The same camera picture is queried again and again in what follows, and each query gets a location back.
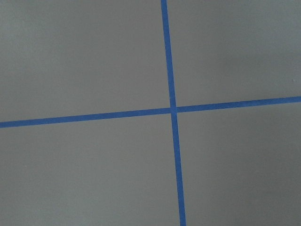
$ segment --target blue line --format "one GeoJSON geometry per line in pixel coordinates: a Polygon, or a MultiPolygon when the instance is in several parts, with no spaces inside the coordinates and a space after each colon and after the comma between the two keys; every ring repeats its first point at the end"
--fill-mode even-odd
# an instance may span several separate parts
{"type": "Polygon", "coordinates": [[[76,115],[76,116],[46,118],[46,119],[5,121],[5,122],[0,122],[0,128],[44,125],[44,124],[64,123],[64,122],[73,122],[73,121],[115,119],[115,118],[135,117],[135,116],[144,116],[144,115],[168,114],[168,113],[170,113],[170,108],[157,108],[157,109],[149,109],[149,110],[86,114],[86,115],[76,115]]]}
{"type": "Polygon", "coordinates": [[[248,100],[248,101],[208,104],[208,105],[183,106],[183,107],[177,107],[177,111],[179,113],[195,112],[195,111],[208,111],[208,110],[215,110],[215,109],[226,109],[226,108],[237,108],[237,107],[288,104],[288,103],[297,103],[297,102],[301,102],[301,97],[285,97],[285,98],[248,100]]]}
{"type": "Polygon", "coordinates": [[[172,61],[172,54],[171,54],[166,0],[161,0],[161,10],[162,10],[163,32],[164,32],[164,42],[165,42],[171,122],[172,122],[173,140],[174,140],[174,161],[175,161],[175,174],[177,180],[180,226],[186,226],[179,130],[178,130],[177,108],[176,108],[175,91],[174,91],[174,72],[173,72],[173,61],[172,61]]]}

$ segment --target gray surface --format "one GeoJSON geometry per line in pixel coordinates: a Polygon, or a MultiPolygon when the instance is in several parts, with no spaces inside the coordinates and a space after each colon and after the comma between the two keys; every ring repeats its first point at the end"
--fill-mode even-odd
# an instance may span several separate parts
{"type": "Polygon", "coordinates": [[[0,1],[0,121],[169,106],[159,1],[0,1]]]}
{"type": "Polygon", "coordinates": [[[301,104],[178,115],[187,226],[301,222],[301,104]]]}
{"type": "Polygon", "coordinates": [[[177,104],[301,95],[301,1],[170,0],[177,104]]]}
{"type": "Polygon", "coordinates": [[[0,130],[0,225],[179,225],[170,116],[0,130]]]}

